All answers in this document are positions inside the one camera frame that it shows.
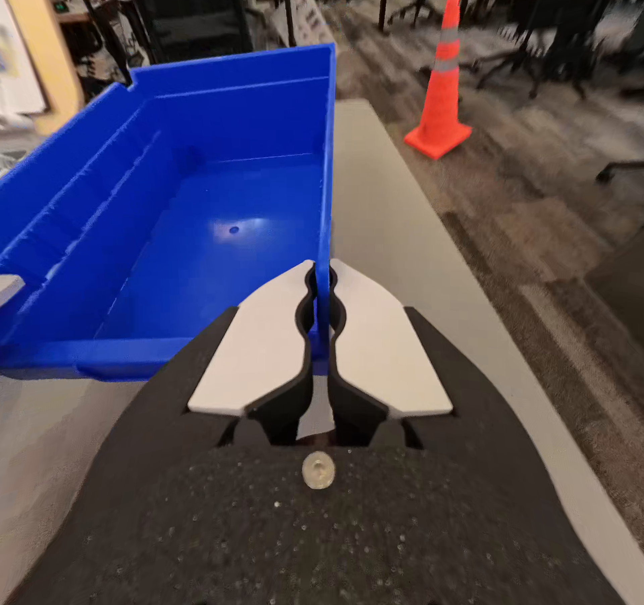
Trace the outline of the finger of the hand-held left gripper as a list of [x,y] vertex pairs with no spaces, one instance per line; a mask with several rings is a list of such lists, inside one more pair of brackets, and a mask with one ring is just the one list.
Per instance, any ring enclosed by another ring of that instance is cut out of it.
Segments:
[[9,303],[25,287],[24,280],[17,274],[1,274],[1,307]]

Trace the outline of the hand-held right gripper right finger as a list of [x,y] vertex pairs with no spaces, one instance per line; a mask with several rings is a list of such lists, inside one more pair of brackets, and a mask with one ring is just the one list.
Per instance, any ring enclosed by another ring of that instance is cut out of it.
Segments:
[[338,258],[329,273],[327,387],[337,443],[366,446],[387,421],[452,414],[408,309]]

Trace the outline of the grey desk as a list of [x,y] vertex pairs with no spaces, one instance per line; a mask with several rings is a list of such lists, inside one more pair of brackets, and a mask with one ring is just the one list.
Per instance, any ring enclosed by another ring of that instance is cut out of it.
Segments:
[[[586,549],[627,604],[643,553],[366,100],[335,106],[332,254],[415,307],[519,417]],[[60,525],[142,382],[1,378],[1,601]]]

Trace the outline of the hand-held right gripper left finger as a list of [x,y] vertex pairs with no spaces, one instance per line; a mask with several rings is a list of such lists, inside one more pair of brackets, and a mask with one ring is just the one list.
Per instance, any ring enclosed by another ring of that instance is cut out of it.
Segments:
[[252,292],[237,306],[187,409],[255,420],[272,444],[294,443],[313,394],[308,332],[316,294],[312,260]]

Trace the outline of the printed instruction sheet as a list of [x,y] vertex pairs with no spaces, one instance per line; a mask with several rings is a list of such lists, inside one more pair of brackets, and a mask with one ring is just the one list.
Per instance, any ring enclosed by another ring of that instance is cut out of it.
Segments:
[[1,115],[38,115],[48,105],[8,0],[1,0]]

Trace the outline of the blue plastic storage bin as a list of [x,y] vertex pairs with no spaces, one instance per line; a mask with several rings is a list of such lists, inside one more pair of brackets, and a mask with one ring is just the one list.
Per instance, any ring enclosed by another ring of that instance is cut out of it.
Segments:
[[335,45],[134,69],[1,177],[1,375],[147,380],[304,261],[328,303]]

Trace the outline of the black office chair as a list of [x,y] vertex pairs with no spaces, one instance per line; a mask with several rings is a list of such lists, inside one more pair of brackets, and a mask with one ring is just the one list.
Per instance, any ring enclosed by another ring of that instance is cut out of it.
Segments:
[[531,80],[529,98],[535,99],[546,82],[570,82],[581,100],[584,81],[592,77],[596,54],[592,40],[611,0],[514,0],[508,21],[516,25],[517,45],[511,51],[476,58],[464,68],[477,74],[482,65],[496,62],[475,86],[483,90],[498,72],[522,70]]
[[242,0],[135,0],[154,62],[253,51]]

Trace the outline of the orange traffic cone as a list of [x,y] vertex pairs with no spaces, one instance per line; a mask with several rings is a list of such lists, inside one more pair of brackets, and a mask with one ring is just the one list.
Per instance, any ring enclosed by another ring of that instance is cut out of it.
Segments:
[[433,160],[454,150],[472,132],[459,121],[459,23],[460,0],[446,0],[421,120],[404,138],[408,146]]

